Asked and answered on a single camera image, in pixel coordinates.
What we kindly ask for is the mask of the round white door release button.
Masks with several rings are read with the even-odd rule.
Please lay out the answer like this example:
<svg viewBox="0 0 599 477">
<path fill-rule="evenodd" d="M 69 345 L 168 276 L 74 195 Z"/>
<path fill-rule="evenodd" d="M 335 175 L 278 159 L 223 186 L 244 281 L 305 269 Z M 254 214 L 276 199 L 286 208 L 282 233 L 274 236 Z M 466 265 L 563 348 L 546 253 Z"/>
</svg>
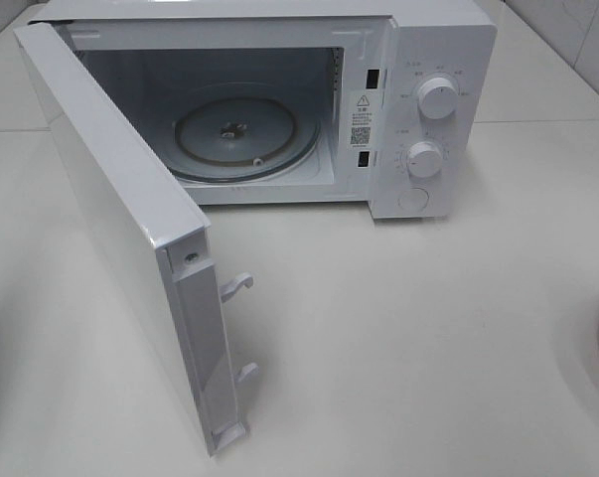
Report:
<svg viewBox="0 0 599 477">
<path fill-rule="evenodd" d="M 408 217 L 419 217 L 429 202 L 429 194 L 422 188 L 405 190 L 398 198 L 398 205 Z"/>
</svg>

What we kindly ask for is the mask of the white microwave oven body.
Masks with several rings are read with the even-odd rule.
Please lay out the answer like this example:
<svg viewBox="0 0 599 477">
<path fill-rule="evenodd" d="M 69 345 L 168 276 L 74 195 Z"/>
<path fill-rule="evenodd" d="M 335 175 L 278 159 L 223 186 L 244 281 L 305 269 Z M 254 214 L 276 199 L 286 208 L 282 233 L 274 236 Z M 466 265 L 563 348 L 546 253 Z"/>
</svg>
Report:
<svg viewBox="0 0 599 477">
<path fill-rule="evenodd" d="M 203 206 L 354 202 L 377 220 L 443 217 L 465 153 L 497 28 L 472 1 L 52 1 L 24 27 L 52 25 L 178 183 Z M 457 108 L 432 120 L 416 88 L 448 75 Z M 247 182 L 182 179 L 161 154 L 197 89 L 256 82 L 302 92 L 321 132 L 300 162 Z M 443 153 L 431 178 L 406 153 Z M 419 217 L 398 205 L 410 188 Z"/>
</svg>

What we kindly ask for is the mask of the glass microwave turntable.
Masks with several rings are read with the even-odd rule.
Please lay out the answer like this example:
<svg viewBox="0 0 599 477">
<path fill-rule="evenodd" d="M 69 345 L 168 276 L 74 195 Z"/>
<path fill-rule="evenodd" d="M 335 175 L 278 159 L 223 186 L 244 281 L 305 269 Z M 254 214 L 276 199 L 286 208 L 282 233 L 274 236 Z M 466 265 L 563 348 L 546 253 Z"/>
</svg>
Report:
<svg viewBox="0 0 599 477">
<path fill-rule="evenodd" d="M 233 82 L 192 92 L 173 114 L 161 154 L 182 179 L 207 184 L 258 180 L 300 162 L 318 142 L 318 108 L 302 92 Z"/>
</svg>

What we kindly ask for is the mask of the white microwave knob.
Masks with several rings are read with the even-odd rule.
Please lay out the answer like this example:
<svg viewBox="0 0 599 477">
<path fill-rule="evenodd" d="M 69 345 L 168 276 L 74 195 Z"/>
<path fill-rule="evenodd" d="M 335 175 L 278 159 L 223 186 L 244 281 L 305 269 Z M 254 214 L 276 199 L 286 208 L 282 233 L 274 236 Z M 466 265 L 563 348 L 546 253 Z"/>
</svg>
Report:
<svg viewBox="0 0 599 477">
<path fill-rule="evenodd" d="M 448 75 L 433 75 L 419 84 L 415 97 L 425 118 L 439 120 L 451 115 L 457 108 L 459 86 Z"/>
<path fill-rule="evenodd" d="M 420 141 L 408 149 L 406 167 L 410 176 L 418 179 L 428 179 L 441 170 L 443 159 L 443 153 L 437 144 L 430 141 Z"/>
</svg>

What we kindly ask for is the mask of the white microwave door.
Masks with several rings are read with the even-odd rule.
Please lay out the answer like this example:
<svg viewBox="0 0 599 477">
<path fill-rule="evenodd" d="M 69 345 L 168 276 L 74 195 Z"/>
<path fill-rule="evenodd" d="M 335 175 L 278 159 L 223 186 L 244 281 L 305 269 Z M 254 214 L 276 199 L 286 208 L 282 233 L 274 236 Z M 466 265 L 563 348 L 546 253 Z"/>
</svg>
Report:
<svg viewBox="0 0 599 477">
<path fill-rule="evenodd" d="M 223 304 L 253 278 L 219 284 L 209 219 L 47 23 L 16 40 L 100 254 L 140 323 L 186 418 L 215 455 L 245 435 Z"/>
</svg>

